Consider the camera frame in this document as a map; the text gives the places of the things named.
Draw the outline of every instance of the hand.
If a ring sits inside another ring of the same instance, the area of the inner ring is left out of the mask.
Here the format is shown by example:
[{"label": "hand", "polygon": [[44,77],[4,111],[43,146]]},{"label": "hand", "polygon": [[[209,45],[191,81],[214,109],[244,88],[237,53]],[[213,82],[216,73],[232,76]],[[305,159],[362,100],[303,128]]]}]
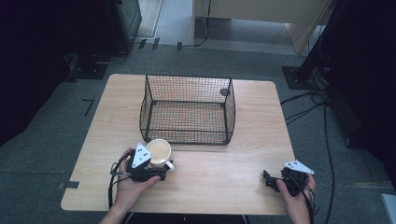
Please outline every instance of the hand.
[{"label": "hand", "polygon": [[[308,177],[308,183],[306,185],[315,192],[317,183],[315,182],[314,177],[310,174],[307,174],[306,176]],[[304,195],[299,193],[295,197],[292,197],[289,194],[286,184],[281,179],[278,179],[276,184],[283,196],[283,200],[285,201],[286,210],[288,211],[291,222],[294,224],[309,224],[309,212],[308,208],[306,207]],[[304,193],[309,201],[312,202],[311,190],[308,187],[305,187]]]},{"label": "hand", "polygon": [[[122,154],[123,157],[125,154],[131,151],[130,148],[126,149],[126,151]],[[120,164],[119,172],[126,172],[127,161],[124,160]],[[154,176],[150,178],[148,181],[143,183],[136,183],[127,175],[118,175],[118,180],[122,180],[117,183],[117,196],[113,206],[110,208],[110,211],[101,221],[101,223],[121,223],[128,211],[134,206],[134,204],[139,199],[140,195],[146,191],[146,189],[154,186],[159,180],[159,176]]]}]

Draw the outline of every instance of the table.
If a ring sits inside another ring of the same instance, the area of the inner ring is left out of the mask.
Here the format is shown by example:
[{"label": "table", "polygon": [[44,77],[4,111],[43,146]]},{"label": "table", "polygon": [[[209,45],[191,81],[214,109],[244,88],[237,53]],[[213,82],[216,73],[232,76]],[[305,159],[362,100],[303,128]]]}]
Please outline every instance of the table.
[{"label": "table", "polygon": [[[127,147],[146,144],[138,125],[144,81],[139,75],[109,78],[70,177],[80,182],[79,188],[65,190],[62,209],[108,210],[111,164]],[[233,80],[233,87],[236,122],[231,143],[173,144],[177,170],[146,191],[133,212],[286,214],[280,193],[265,187],[262,177],[263,169],[280,176],[283,162],[294,160],[276,86]]]},{"label": "table", "polygon": [[[193,0],[192,44],[196,17],[207,17],[210,0]],[[300,53],[332,0],[216,0],[211,1],[210,18],[286,23],[291,42]]]}]

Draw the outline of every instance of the white cup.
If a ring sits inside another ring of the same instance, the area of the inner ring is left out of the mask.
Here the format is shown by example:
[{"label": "white cup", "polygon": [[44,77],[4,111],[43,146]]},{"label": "white cup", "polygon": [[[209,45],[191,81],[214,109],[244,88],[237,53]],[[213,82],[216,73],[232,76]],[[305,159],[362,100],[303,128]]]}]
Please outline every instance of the white cup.
[{"label": "white cup", "polygon": [[146,145],[146,149],[151,152],[151,161],[149,165],[152,168],[163,168],[167,165],[171,172],[176,170],[175,165],[171,162],[175,160],[171,145],[163,139],[154,139]]}]

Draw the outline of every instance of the wire mesh basket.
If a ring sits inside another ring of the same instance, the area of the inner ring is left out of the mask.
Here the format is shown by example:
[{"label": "wire mesh basket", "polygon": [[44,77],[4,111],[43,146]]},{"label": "wire mesh basket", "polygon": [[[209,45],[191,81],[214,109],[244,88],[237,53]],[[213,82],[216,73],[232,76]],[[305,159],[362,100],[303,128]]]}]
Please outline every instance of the wire mesh basket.
[{"label": "wire mesh basket", "polygon": [[146,142],[230,143],[235,124],[230,78],[149,75],[145,85],[140,132]]}]

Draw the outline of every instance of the wrist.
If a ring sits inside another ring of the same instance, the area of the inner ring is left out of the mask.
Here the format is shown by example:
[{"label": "wrist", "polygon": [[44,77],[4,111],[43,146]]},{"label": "wrist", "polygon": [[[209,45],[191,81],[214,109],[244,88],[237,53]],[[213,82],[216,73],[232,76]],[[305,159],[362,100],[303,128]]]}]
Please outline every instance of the wrist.
[{"label": "wrist", "polygon": [[113,217],[122,217],[122,219],[124,219],[128,211],[125,210],[123,206],[119,206],[115,203],[113,206],[111,206],[109,213]]}]

